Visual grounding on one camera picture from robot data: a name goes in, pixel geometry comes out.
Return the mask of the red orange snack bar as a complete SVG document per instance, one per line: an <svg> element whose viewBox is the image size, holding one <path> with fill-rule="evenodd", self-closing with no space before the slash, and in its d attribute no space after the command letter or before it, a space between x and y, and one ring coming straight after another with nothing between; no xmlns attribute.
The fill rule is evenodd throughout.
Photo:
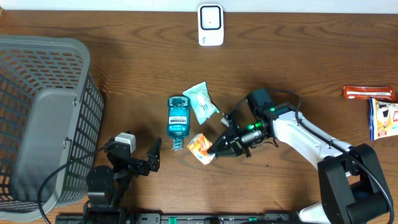
<svg viewBox="0 0 398 224"><path fill-rule="evenodd" d="M374 98L376 100L395 101L396 94L391 86L351 86L343 85L341 87L343 96L346 99L367 100Z"/></svg>

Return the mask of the teal mouthwash bottle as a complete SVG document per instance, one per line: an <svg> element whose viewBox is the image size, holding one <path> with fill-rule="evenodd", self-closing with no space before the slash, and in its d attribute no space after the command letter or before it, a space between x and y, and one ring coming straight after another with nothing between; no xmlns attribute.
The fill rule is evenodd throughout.
<svg viewBox="0 0 398 224"><path fill-rule="evenodd" d="M190 99L186 96L172 96L167 101L167 135L172 139L172 149L183 149L183 141L190 134Z"/></svg>

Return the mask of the yellow snack bag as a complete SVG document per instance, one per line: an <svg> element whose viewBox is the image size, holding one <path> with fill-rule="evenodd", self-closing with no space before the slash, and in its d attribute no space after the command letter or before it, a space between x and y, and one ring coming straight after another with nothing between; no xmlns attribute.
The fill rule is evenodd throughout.
<svg viewBox="0 0 398 224"><path fill-rule="evenodd" d="M370 140L396 136L397 103L383 102L371 98L369 100L369 135Z"/></svg>

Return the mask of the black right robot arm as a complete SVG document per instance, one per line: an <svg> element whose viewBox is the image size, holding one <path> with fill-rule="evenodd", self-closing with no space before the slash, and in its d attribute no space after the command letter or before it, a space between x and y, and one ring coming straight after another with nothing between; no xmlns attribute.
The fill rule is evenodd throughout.
<svg viewBox="0 0 398 224"><path fill-rule="evenodd" d="M249 93L244 100L255 122L240 127L232 113L223 118L226 131L209 148L216 157L251 156L261 144L285 143L318 172L319 202L297 212L269 212L248 223L367 223L389 214L394 222L394 203L375 150L340 141L307 120L298 106L275 104L271 89Z"/></svg>

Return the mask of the pale teal snack packet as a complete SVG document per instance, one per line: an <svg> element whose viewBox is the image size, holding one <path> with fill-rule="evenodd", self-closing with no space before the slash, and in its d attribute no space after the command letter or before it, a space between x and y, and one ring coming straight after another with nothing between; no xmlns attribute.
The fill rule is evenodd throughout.
<svg viewBox="0 0 398 224"><path fill-rule="evenodd" d="M206 82L201 82L185 90L183 95L190 99L191 107L199 124L203 124L214 113L220 112L210 98Z"/></svg>

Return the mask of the small orange snack packet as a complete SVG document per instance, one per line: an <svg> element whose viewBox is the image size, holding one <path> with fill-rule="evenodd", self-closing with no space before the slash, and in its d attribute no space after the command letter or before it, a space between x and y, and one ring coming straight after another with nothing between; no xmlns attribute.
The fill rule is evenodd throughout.
<svg viewBox="0 0 398 224"><path fill-rule="evenodd" d="M215 158L214 153L208 152L212 145L213 143L200 133L188 143L187 147L203 165L208 165Z"/></svg>

